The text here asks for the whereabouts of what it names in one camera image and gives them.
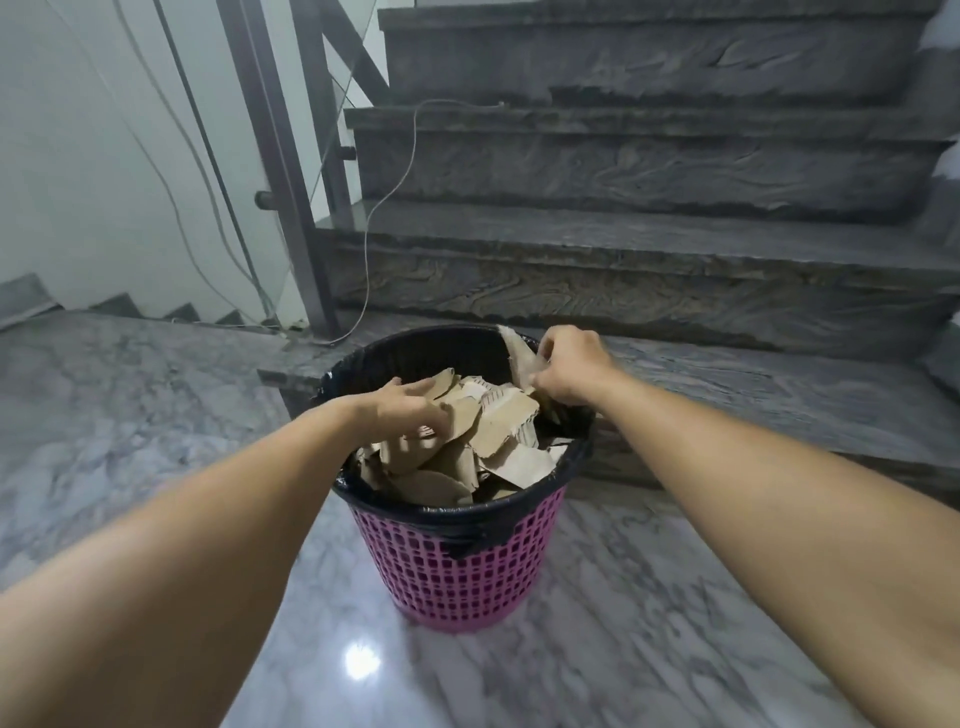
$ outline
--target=pile of cardboard scraps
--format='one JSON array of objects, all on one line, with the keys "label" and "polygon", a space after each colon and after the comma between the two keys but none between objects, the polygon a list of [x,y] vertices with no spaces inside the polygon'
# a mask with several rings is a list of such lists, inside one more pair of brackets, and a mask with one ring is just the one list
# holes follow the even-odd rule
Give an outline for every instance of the pile of cardboard scraps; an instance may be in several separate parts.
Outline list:
[{"label": "pile of cardboard scraps", "polygon": [[570,440],[540,442],[534,428],[542,407],[551,414],[549,400],[529,384],[545,362],[512,329],[501,327],[501,334],[514,383],[490,384],[453,369],[437,374],[426,396],[450,414],[449,432],[425,428],[360,448],[360,475],[374,489],[416,505],[462,506],[509,496],[553,472]]}]

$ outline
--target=person's right arm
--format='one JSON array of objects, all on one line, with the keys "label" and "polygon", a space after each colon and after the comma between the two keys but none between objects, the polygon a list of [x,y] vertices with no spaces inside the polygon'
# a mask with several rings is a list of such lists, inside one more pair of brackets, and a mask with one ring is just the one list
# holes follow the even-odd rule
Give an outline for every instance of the person's right arm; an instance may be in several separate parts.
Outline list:
[{"label": "person's right arm", "polygon": [[740,584],[882,728],[960,725],[960,514],[620,371],[556,327],[536,386],[611,420]]}]

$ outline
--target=perforated basket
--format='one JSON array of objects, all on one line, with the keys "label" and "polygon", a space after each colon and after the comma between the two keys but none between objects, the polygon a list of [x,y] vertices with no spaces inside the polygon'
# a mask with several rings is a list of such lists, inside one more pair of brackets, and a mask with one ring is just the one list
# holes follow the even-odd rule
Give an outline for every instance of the perforated basket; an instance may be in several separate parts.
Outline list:
[{"label": "perforated basket", "polygon": [[[324,375],[313,404],[369,392],[393,376],[416,381],[446,367],[494,384],[510,380],[507,349],[496,328],[418,328],[345,358]],[[554,472],[498,500],[458,508],[413,505],[373,489],[352,458],[340,470],[334,492],[349,504],[401,612],[433,629],[466,632],[503,619],[530,591],[566,483],[591,451],[593,414],[561,406],[557,414],[559,425],[540,425],[573,442]]]}]

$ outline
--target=forearm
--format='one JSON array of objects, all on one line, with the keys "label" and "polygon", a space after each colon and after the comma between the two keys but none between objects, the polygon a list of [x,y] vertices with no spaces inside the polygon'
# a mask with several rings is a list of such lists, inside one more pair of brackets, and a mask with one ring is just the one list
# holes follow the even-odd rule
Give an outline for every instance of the forearm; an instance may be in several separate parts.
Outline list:
[{"label": "forearm", "polygon": [[0,723],[216,725],[349,453],[338,412],[187,477],[3,595]]},{"label": "forearm", "polygon": [[960,691],[957,514],[626,375],[598,381],[598,409],[861,709],[898,728],[955,723],[960,704],[938,683]]}]

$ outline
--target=person's left arm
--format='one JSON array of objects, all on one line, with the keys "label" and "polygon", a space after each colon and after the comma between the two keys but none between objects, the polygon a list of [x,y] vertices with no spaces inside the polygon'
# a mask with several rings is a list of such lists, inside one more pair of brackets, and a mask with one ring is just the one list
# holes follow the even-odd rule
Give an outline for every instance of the person's left arm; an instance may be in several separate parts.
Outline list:
[{"label": "person's left arm", "polygon": [[447,426],[430,383],[312,409],[0,595],[0,725],[219,725],[349,454]]}]

